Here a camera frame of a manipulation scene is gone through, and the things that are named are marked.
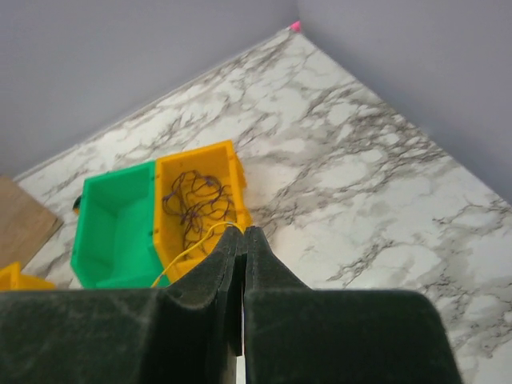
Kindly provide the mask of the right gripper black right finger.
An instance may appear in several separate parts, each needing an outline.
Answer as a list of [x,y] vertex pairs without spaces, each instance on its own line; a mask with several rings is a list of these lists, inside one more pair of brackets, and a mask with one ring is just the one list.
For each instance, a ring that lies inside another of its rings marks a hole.
[[459,383],[441,317],[410,290],[315,290],[245,234],[249,383]]

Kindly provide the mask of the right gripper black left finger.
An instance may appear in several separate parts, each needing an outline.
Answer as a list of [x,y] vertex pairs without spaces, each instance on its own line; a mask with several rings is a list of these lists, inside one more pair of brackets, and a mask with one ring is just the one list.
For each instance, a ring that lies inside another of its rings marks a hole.
[[6,292],[4,383],[233,383],[242,235],[166,288]]

